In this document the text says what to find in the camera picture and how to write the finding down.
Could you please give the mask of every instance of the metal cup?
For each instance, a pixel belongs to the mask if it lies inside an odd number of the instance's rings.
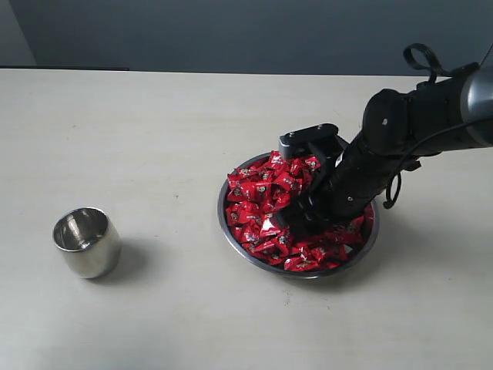
[[[122,249],[112,222],[97,208],[79,208],[63,216],[53,229],[53,240],[70,268],[86,279],[108,274]]]

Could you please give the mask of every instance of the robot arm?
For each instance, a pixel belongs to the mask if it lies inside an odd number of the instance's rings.
[[[430,66],[418,64],[413,49],[423,52]],[[355,218],[385,189],[384,206],[390,208],[401,188],[400,172],[419,168],[420,156],[493,146],[493,67],[472,63],[446,72],[422,44],[406,48],[404,57],[411,67],[430,71],[430,79],[408,93],[384,89],[374,95],[349,145],[328,124],[280,138],[283,156],[312,152],[322,162],[310,188],[276,214],[280,226],[316,233]],[[435,82],[437,75],[450,78]]]

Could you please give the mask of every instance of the white table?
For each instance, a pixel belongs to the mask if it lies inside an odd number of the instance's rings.
[[[421,80],[0,70],[0,368],[491,368],[493,150],[406,173],[340,277],[273,276],[217,222],[235,165],[318,123],[350,140],[374,93]],[[91,205],[125,242],[100,282],[51,239]]]

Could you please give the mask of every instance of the metal bowl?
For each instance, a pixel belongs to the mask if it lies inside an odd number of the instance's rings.
[[[251,160],[246,161],[245,163],[242,163],[238,166],[238,168],[245,168],[250,166],[251,164],[257,162],[258,160],[261,160],[263,158],[268,158],[270,153],[265,153],[261,154],[259,156],[256,156],[252,158]],[[227,181],[224,182],[223,187],[221,188],[220,194],[219,194],[219,200],[217,203],[217,216],[219,218],[219,223],[221,226],[221,229],[223,229],[224,235],[226,236],[226,239],[230,242],[231,247],[234,248],[236,252],[241,254],[245,259],[247,259],[250,263],[254,264],[257,267],[263,268],[266,271],[273,272],[275,274],[280,274],[283,275],[287,278],[296,278],[296,279],[314,279],[314,278],[321,278],[324,276],[329,276],[329,275],[334,275],[337,273],[340,273],[341,271],[347,270],[349,267],[354,266],[358,261],[361,260],[365,256],[366,253],[373,247],[377,235],[378,235],[378,228],[380,226],[380,218],[378,215],[378,209],[377,209],[377,204],[375,200],[371,202],[371,207],[374,212],[374,222],[373,225],[370,225],[368,223],[364,223],[361,228],[361,233],[363,236],[363,239],[366,239],[366,244],[361,248],[361,250],[348,262],[342,264],[339,267],[336,268],[331,268],[331,269],[326,269],[322,271],[311,271],[311,272],[297,272],[297,271],[285,271],[282,268],[275,267],[275,266],[270,266],[269,264],[266,264],[265,262],[256,259],[254,256],[251,256],[248,254],[247,251],[243,249],[240,243],[238,243],[233,235],[231,234],[230,228],[227,225],[227,220],[226,220],[226,205],[227,205],[227,194],[230,189],[230,185],[228,184]]]

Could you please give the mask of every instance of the pile of candy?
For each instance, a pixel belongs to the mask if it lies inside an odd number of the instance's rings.
[[[279,228],[273,214],[306,189],[320,167],[315,156],[284,160],[279,152],[228,175],[226,218],[231,234],[255,258],[287,271],[320,271],[348,262],[363,247],[361,225],[373,210],[346,226],[298,240]]]

